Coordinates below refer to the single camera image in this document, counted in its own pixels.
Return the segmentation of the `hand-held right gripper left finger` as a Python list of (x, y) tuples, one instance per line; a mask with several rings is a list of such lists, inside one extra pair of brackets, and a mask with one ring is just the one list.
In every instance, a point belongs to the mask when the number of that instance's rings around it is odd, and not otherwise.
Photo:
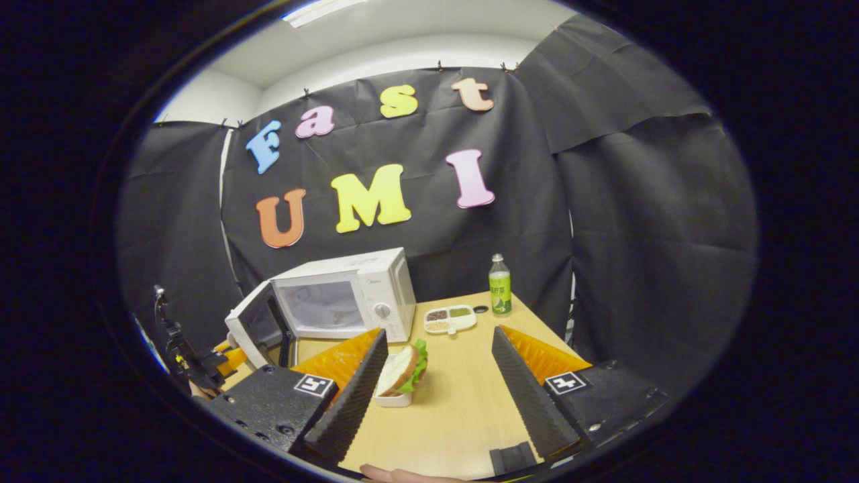
[(374, 328), (303, 369), (263, 365), (217, 397), (195, 401), (242, 441), (334, 468), (352, 445), (388, 356), (386, 331)]

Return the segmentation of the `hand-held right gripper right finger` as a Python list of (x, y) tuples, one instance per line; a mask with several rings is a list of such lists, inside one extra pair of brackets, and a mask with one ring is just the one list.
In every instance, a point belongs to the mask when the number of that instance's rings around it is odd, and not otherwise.
[(613, 442), (670, 400), (616, 360), (592, 365), (511, 327), (496, 327), (492, 355), (547, 462)]

